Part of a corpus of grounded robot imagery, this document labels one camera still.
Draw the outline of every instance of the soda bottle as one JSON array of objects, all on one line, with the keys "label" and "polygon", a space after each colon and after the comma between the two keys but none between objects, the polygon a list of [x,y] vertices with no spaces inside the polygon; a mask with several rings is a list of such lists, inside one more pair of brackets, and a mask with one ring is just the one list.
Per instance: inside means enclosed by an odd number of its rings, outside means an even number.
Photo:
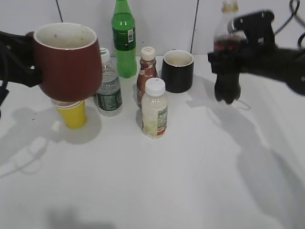
[{"label": "soda bottle", "polygon": [[[228,31],[228,23],[231,23],[238,12],[237,1],[225,0],[222,12],[223,18],[214,34],[214,51],[234,51],[238,49],[240,41],[244,38],[244,34]],[[241,93],[239,73],[218,74],[214,92],[216,100],[225,100],[227,104],[239,99]]]},{"label": "soda bottle", "polygon": [[116,0],[111,21],[119,76],[130,78],[137,73],[135,60],[135,21],[127,0]]}]

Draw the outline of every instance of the plastic bottle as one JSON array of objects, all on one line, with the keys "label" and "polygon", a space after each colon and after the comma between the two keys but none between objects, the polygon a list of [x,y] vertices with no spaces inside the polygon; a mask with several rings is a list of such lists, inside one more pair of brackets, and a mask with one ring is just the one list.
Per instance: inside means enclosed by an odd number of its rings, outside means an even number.
[{"label": "plastic bottle", "polygon": [[[228,23],[231,23],[238,12],[236,0],[225,0],[222,8],[223,18],[214,34],[215,51],[233,51],[238,49],[243,33],[229,33]],[[215,97],[218,101],[225,98],[227,103],[240,97],[239,73],[218,74],[215,83]]]},{"label": "plastic bottle", "polygon": [[145,93],[145,83],[151,78],[158,78],[156,70],[157,61],[155,59],[156,53],[152,47],[144,47],[141,50],[141,69],[137,79],[137,100],[141,107],[142,96]]},{"label": "plastic bottle", "polygon": [[214,33],[214,50],[232,51],[236,49],[243,36],[239,33],[229,33],[228,23],[233,20],[238,12],[236,0],[225,0],[222,8],[223,18]]},{"label": "plastic bottle", "polygon": [[100,113],[107,117],[118,115],[122,111],[122,95],[119,76],[110,61],[108,49],[101,48],[102,56],[102,83],[96,97]]},{"label": "plastic bottle", "polygon": [[167,107],[165,82],[159,78],[146,81],[142,97],[142,131],[146,136],[157,139],[164,135],[167,128]]},{"label": "plastic bottle", "polygon": [[116,0],[111,24],[119,76],[130,78],[137,73],[137,62],[135,21],[127,0]]}]

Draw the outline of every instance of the bottle cap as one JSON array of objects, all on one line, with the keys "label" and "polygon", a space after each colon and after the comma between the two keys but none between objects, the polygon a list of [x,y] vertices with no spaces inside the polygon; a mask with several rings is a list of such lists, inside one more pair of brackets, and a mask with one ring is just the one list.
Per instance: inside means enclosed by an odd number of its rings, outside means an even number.
[{"label": "bottle cap", "polygon": [[159,78],[151,78],[145,83],[145,93],[152,97],[158,97],[165,93],[165,82]]},{"label": "bottle cap", "polygon": [[100,48],[102,63],[107,63],[110,60],[110,52],[106,48]]},{"label": "bottle cap", "polygon": [[154,48],[144,47],[141,49],[141,58],[145,61],[151,61],[156,57]]},{"label": "bottle cap", "polygon": [[238,12],[238,4],[236,0],[224,0],[223,13]]}]

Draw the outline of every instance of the mug rim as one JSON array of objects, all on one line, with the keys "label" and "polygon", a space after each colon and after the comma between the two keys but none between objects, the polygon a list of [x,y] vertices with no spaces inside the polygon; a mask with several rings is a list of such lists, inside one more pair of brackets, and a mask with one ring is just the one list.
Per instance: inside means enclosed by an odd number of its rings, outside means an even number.
[{"label": "mug rim", "polygon": [[[165,56],[168,55],[168,54],[171,53],[171,52],[184,52],[184,53],[186,53],[186,54],[188,54],[188,55],[190,55],[190,56],[192,57],[192,61],[191,61],[190,63],[186,64],[186,65],[173,65],[173,64],[170,64],[170,63],[168,63],[168,62],[166,61]],[[191,65],[192,63],[194,63],[194,56],[193,56],[191,53],[187,52],[187,51],[174,49],[174,50],[170,50],[170,51],[168,51],[166,54],[164,54],[163,60],[164,60],[168,65],[173,66],[173,67],[186,67],[186,66],[189,66],[189,65]]]},{"label": "mug rim", "polygon": [[[82,47],[77,47],[77,48],[58,48],[58,47],[53,47],[53,46],[44,44],[44,43],[42,43],[41,41],[38,40],[38,38],[37,38],[37,33],[38,33],[40,30],[42,30],[42,29],[44,29],[44,28],[46,28],[46,27],[49,27],[49,26],[53,26],[53,25],[63,25],[63,24],[66,24],[66,25],[77,25],[77,26],[83,26],[83,27],[85,27],[85,28],[88,29],[90,32],[92,32],[92,34],[94,35],[93,41],[92,41],[91,43],[87,44],[87,45],[82,46]],[[34,37],[34,40],[35,40],[37,43],[41,44],[42,46],[45,46],[45,47],[48,47],[48,48],[51,48],[51,49],[57,49],[57,50],[78,50],[78,49],[83,49],[83,48],[87,48],[87,47],[93,45],[93,44],[96,43],[96,41],[97,41],[97,35],[96,35],[96,33],[95,33],[95,31],[94,31],[93,29],[91,29],[91,28],[88,27],[88,26],[82,25],[82,24],[71,23],[71,22],[57,22],[57,23],[50,23],[50,24],[43,25],[43,26],[41,26],[39,29],[37,29],[37,30],[34,32],[33,37]]]}]

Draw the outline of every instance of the red mug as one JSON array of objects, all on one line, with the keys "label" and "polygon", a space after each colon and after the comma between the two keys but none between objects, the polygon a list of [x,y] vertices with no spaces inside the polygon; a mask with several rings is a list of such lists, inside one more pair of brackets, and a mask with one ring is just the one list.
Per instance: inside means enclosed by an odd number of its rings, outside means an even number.
[{"label": "red mug", "polygon": [[33,34],[35,67],[42,71],[40,88],[52,99],[75,102],[96,93],[102,63],[96,33],[74,23],[47,24]]}]

